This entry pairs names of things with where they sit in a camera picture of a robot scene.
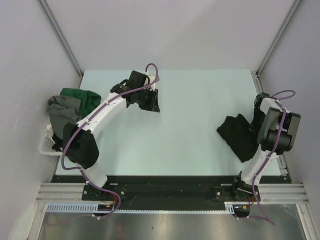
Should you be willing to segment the black printed t shirt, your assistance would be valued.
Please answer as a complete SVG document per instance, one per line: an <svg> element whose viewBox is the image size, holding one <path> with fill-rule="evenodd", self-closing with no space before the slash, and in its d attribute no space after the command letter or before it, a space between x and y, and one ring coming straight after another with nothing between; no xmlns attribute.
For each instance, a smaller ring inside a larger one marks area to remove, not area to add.
<svg viewBox="0 0 320 240"><path fill-rule="evenodd" d="M253 158L258 149L257 140L249 129L249 122L242 114L227 116L216 131L238 159L244 163Z"/></svg>

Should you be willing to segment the white plastic laundry basket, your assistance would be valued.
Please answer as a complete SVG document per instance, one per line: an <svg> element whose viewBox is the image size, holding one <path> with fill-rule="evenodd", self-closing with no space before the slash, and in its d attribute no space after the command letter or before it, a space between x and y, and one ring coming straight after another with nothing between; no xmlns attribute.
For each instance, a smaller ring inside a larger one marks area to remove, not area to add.
<svg viewBox="0 0 320 240"><path fill-rule="evenodd" d="M53 140L54 131L52 125L49 123L43 131L39 142L39 152L45 156L61 156L62 151L54 150L52 147L56 143Z"/></svg>

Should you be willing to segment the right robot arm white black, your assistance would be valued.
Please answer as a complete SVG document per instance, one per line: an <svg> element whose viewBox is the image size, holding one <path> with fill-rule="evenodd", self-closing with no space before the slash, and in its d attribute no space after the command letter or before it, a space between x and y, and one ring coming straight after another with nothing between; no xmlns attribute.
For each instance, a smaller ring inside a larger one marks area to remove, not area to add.
<svg viewBox="0 0 320 240"><path fill-rule="evenodd" d="M301 115L287 110L275 96L264 92L256 96L250 130L258 148L250 164L233 179L230 194L236 201L258 196L258 185L268 165L293 148L300 121Z"/></svg>

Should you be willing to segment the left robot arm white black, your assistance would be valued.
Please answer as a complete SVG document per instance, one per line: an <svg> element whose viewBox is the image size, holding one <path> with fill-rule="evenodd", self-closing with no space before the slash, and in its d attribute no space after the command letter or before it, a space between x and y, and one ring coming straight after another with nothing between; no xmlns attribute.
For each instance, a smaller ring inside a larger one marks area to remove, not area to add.
<svg viewBox="0 0 320 240"><path fill-rule="evenodd" d="M87 117L63 128L62 157L74 163L86 179L94 184L93 194L100 200L110 196L107 175L101 169L97 139L103 129L119 113L137 104L141 110L160 112L156 83L159 75L133 70L128 79L114 85L107 98Z"/></svg>

